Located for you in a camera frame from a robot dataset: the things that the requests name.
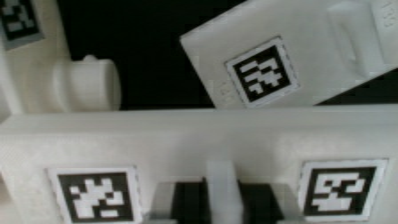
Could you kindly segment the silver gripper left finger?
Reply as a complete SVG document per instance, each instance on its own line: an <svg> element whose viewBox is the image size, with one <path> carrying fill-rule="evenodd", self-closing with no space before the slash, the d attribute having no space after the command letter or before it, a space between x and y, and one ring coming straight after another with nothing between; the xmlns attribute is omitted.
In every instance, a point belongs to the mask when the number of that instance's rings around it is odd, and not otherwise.
<svg viewBox="0 0 398 224"><path fill-rule="evenodd" d="M210 224L208 181L163 182L156 186L149 220L172 224Z"/></svg>

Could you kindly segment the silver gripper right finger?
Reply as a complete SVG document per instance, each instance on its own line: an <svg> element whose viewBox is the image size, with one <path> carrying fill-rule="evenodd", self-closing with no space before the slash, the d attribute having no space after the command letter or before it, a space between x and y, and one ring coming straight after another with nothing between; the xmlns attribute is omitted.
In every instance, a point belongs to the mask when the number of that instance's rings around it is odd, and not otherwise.
<svg viewBox="0 0 398 224"><path fill-rule="evenodd" d="M240 181L238 189L243 206L240 224L295 224L304 221L286 184Z"/></svg>

